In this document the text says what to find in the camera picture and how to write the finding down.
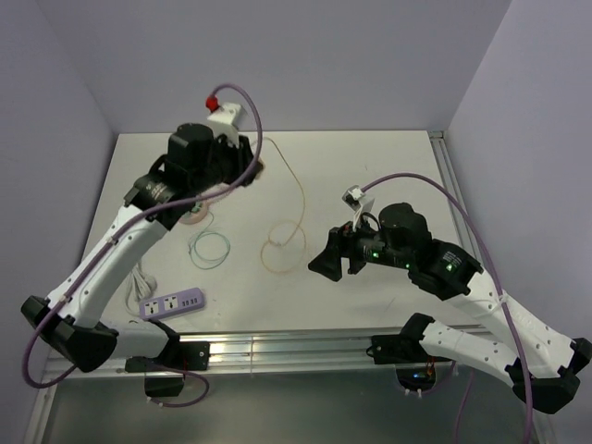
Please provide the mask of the round pink power strip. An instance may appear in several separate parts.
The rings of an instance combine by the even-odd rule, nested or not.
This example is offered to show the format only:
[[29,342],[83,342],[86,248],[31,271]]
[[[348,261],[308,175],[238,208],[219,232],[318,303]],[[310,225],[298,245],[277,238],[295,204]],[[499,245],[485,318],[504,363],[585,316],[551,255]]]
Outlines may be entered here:
[[185,213],[179,223],[183,225],[195,225],[201,222],[208,214],[207,205],[194,206],[189,212]]

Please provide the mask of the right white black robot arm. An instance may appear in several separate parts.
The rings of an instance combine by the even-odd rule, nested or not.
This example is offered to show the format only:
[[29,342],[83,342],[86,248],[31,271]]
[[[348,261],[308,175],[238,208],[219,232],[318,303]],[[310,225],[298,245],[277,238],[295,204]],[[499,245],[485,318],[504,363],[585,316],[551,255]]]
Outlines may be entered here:
[[488,340],[416,313],[395,335],[376,335],[366,353],[375,364],[419,363],[431,357],[488,373],[535,410],[554,414],[574,399],[578,373],[591,361],[591,343],[549,327],[508,294],[498,295],[492,276],[460,246],[437,240],[426,219],[407,203],[394,203],[368,221],[328,232],[325,249],[308,268],[332,281],[365,265],[406,271],[420,290],[469,315],[492,335]]

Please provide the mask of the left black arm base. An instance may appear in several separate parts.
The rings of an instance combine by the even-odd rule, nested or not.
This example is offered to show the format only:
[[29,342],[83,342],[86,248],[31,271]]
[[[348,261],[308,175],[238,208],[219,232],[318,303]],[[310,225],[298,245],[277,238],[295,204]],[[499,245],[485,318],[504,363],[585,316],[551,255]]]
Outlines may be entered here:
[[156,358],[132,357],[126,360],[128,374],[144,374],[144,393],[150,398],[176,398],[190,377],[203,372],[210,357],[208,341],[182,341]]

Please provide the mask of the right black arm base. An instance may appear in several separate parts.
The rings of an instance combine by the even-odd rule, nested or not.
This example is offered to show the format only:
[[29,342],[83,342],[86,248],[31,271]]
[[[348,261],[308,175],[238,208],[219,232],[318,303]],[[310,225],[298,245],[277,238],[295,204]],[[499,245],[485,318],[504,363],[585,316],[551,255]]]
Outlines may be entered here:
[[394,365],[397,382],[403,389],[426,391],[438,381],[436,363],[447,358],[428,355],[417,343],[400,334],[374,335],[365,350],[376,365]]

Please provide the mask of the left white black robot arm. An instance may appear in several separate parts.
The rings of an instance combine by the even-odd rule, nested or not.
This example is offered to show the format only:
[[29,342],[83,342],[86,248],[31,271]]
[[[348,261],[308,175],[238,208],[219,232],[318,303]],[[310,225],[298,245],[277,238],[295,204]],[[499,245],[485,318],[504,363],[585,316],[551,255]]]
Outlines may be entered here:
[[116,357],[148,359],[159,369],[176,365],[180,346],[173,329],[157,320],[111,327],[102,315],[132,268],[196,203],[255,180],[263,169],[261,149],[231,126],[179,126],[87,257],[47,296],[22,304],[33,336],[83,373]]

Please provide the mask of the purple power strip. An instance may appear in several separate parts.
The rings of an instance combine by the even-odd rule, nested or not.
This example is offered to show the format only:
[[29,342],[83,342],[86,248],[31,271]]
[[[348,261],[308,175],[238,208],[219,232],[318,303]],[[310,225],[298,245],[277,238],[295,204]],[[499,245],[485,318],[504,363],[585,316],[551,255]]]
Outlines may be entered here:
[[140,318],[144,321],[162,320],[201,310],[205,307],[205,296],[199,288],[155,297],[140,304]]

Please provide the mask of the aluminium front rail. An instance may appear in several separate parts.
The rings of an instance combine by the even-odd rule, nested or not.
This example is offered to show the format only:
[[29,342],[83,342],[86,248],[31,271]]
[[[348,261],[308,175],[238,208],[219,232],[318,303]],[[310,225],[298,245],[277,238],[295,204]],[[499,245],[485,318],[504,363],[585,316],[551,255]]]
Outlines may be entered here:
[[207,357],[208,375],[256,375],[376,369],[371,338],[397,328],[183,334],[189,353]]

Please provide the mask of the aluminium side rail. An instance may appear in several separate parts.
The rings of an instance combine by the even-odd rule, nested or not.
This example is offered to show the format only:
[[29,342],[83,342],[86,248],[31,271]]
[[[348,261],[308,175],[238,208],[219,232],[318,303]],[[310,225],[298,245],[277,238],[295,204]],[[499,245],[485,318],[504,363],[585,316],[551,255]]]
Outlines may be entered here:
[[[438,171],[442,179],[443,187],[451,194],[463,210],[466,210],[466,206],[463,200],[459,182],[457,180],[452,162],[447,149],[444,132],[443,131],[429,131],[428,138],[430,140],[436,163],[438,165]],[[459,238],[460,245],[470,253],[481,265],[485,265],[486,262],[482,257],[480,248],[476,241],[476,237],[473,231],[466,224],[463,215],[458,208],[453,204],[449,203],[450,212],[454,221],[454,226]]]

